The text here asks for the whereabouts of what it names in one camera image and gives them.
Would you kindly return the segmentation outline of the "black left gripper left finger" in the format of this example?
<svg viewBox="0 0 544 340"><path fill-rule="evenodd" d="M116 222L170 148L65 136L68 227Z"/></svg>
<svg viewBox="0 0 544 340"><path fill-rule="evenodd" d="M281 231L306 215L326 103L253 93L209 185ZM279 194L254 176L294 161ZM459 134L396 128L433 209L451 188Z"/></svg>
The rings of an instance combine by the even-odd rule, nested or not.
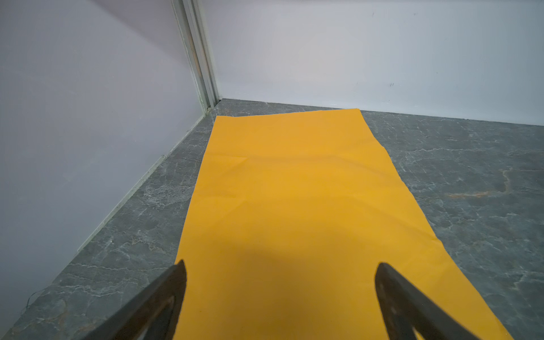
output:
<svg viewBox="0 0 544 340"><path fill-rule="evenodd" d="M169 267L85 339L173 339L187 286L183 261Z"/></svg>

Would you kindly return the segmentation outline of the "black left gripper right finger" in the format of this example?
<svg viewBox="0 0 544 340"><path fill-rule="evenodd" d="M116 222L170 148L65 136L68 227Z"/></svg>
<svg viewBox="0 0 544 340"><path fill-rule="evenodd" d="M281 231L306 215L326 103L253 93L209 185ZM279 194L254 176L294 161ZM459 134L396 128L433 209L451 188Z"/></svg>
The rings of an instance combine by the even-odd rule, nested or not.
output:
<svg viewBox="0 0 544 340"><path fill-rule="evenodd" d="M390 339L476 339L388 263L378 265L375 290Z"/></svg>

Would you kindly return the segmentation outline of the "orange wrapping paper sheet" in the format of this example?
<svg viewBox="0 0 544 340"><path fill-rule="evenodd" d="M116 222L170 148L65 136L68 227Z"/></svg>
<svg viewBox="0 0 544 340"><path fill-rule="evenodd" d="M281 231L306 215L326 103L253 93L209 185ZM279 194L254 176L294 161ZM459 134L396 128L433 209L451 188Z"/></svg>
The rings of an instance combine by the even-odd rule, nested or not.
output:
<svg viewBox="0 0 544 340"><path fill-rule="evenodd" d="M382 262L477 337L509 338L356 109L218 116L177 257L176 339L386 339Z"/></svg>

